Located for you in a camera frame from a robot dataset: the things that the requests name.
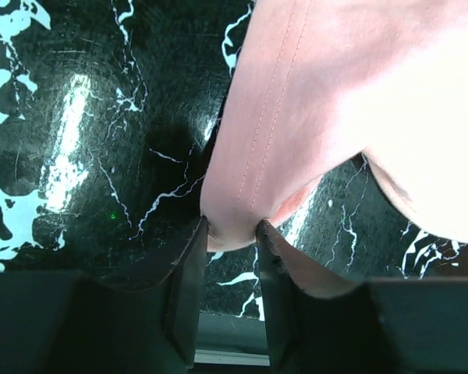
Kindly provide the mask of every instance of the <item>stitching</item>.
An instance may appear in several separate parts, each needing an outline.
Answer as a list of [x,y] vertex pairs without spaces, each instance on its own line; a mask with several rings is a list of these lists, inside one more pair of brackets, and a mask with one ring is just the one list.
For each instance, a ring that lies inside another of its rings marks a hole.
[[291,15],[289,16],[288,28],[286,29],[284,39],[282,40],[281,50],[279,51],[279,56],[278,56],[277,62],[275,63],[274,72],[272,73],[271,82],[268,85],[268,89],[267,89],[267,93],[265,95],[264,103],[262,104],[260,117],[258,118],[258,123],[257,123],[257,131],[255,132],[255,137],[253,139],[253,145],[251,147],[250,155],[248,156],[248,161],[246,163],[246,168],[244,170],[243,179],[241,180],[241,186],[239,187],[239,191],[237,192],[236,203],[234,205],[234,211],[235,212],[237,212],[237,207],[239,205],[239,198],[241,197],[241,192],[243,191],[244,183],[246,181],[246,176],[248,175],[248,170],[250,168],[251,157],[253,156],[253,151],[255,150],[255,144],[257,143],[257,140],[258,140],[258,133],[260,132],[262,118],[263,118],[264,113],[265,113],[265,106],[267,104],[267,99],[268,99],[268,96],[269,96],[269,94],[271,92],[272,85],[274,83],[275,73],[278,70],[279,62],[281,61],[282,52],[284,51],[286,39],[288,38],[289,29],[291,27],[291,21],[293,19],[293,15],[295,14],[295,7],[296,7],[296,0],[293,0]]
[[277,107],[276,107],[274,119],[272,120],[271,135],[269,136],[268,143],[267,143],[267,148],[265,148],[264,159],[262,160],[262,166],[261,166],[260,172],[258,173],[257,187],[255,188],[255,193],[253,195],[253,199],[251,200],[250,213],[253,212],[253,207],[255,205],[255,200],[256,200],[257,194],[258,194],[258,188],[260,187],[260,182],[261,182],[261,178],[262,178],[262,171],[264,170],[265,161],[267,160],[267,156],[268,156],[268,151],[269,151],[269,149],[271,147],[272,136],[274,135],[275,123],[278,120],[278,115],[279,115],[279,111],[280,111],[280,107],[281,107],[282,98],[284,97],[286,87],[288,86],[289,76],[290,76],[291,71],[293,69],[293,64],[294,64],[294,62],[296,60],[296,54],[298,53],[298,50],[300,49],[300,42],[301,42],[302,37],[303,37],[303,32],[305,30],[305,26],[307,25],[307,18],[308,18],[308,15],[309,15],[309,9],[310,9],[310,3],[307,6],[307,11],[305,13],[305,19],[303,21],[303,26],[302,26],[302,32],[301,32],[301,34],[300,34],[300,36],[298,38],[298,42],[296,43],[295,53],[293,53],[293,57],[292,57],[292,60],[291,60],[291,65],[289,66],[288,74],[286,75],[286,80],[284,82],[284,86],[282,87],[281,96],[279,97],[278,104],[277,104]]

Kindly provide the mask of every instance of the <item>double stitched seam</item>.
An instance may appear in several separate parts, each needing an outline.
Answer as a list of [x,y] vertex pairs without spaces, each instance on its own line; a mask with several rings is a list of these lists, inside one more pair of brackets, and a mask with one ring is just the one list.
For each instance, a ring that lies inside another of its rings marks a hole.
[[305,12],[305,19],[303,21],[302,32],[300,33],[300,36],[298,38],[298,42],[296,43],[296,49],[295,49],[295,52],[293,53],[293,57],[292,57],[292,60],[291,60],[291,64],[289,66],[288,74],[286,74],[286,79],[285,79],[285,82],[284,82],[284,86],[282,87],[281,96],[279,97],[277,107],[276,107],[276,110],[275,110],[274,119],[272,120],[271,135],[269,136],[267,147],[265,148],[264,159],[262,160],[261,169],[260,169],[260,171],[258,173],[257,187],[255,188],[255,193],[253,195],[253,199],[251,200],[250,213],[253,211],[253,207],[255,205],[255,200],[256,200],[257,195],[258,195],[258,189],[260,187],[261,178],[262,178],[262,171],[264,170],[265,161],[267,160],[267,156],[268,156],[268,151],[269,151],[269,149],[271,147],[272,136],[274,135],[275,123],[278,120],[278,114],[279,114],[279,111],[280,111],[282,98],[284,97],[286,88],[288,86],[289,76],[291,74],[291,71],[293,69],[293,65],[294,65],[295,60],[296,60],[296,54],[298,53],[298,50],[300,49],[300,42],[302,40],[303,32],[305,30],[305,26],[307,25],[307,18],[308,18],[308,15],[309,15],[309,9],[310,9],[310,3],[308,4],[307,11]]
[[288,39],[289,29],[291,28],[291,21],[293,19],[293,15],[295,14],[295,7],[296,7],[296,0],[293,0],[291,15],[289,16],[288,28],[286,29],[284,39],[282,40],[281,50],[279,51],[279,56],[278,56],[277,62],[275,63],[274,72],[272,73],[271,82],[268,85],[268,89],[267,89],[267,93],[265,95],[264,103],[262,104],[260,117],[258,118],[258,123],[257,123],[257,131],[255,132],[255,137],[253,139],[253,145],[251,147],[250,155],[248,156],[248,161],[246,163],[246,168],[244,170],[243,179],[241,180],[241,186],[239,187],[239,191],[237,192],[236,203],[234,205],[234,211],[236,213],[237,213],[237,207],[239,205],[239,198],[241,197],[241,192],[243,191],[244,183],[246,181],[246,176],[248,175],[248,170],[250,169],[251,157],[253,156],[253,152],[255,150],[255,145],[257,144],[258,133],[260,132],[262,118],[264,117],[264,113],[265,113],[265,106],[267,104],[268,97],[269,97],[269,95],[271,93],[272,85],[274,84],[275,74],[276,74],[276,72],[278,70],[279,62],[281,61],[282,52],[284,51],[286,39]]

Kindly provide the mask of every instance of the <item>pink fabric underside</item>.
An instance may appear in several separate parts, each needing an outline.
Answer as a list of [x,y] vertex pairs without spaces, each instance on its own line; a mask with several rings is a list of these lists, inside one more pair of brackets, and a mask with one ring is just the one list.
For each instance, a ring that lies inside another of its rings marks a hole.
[[201,193],[210,251],[359,152],[406,218],[468,243],[468,0],[397,2],[257,1]]

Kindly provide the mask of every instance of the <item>pink cloth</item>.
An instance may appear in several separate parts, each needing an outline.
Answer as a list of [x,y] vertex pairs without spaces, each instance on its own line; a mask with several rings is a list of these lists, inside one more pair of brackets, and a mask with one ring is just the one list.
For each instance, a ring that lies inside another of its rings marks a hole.
[[468,0],[258,0],[201,192],[209,250],[359,152],[406,218],[468,242]]

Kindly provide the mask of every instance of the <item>black marble surface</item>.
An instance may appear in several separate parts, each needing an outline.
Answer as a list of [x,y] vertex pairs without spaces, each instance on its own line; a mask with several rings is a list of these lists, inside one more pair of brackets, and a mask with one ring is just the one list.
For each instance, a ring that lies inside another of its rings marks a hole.
[[[125,266],[199,214],[247,0],[0,0],[0,271]],[[467,275],[359,155],[280,230],[336,273]],[[209,254],[203,310],[263,318],[254,246]]]

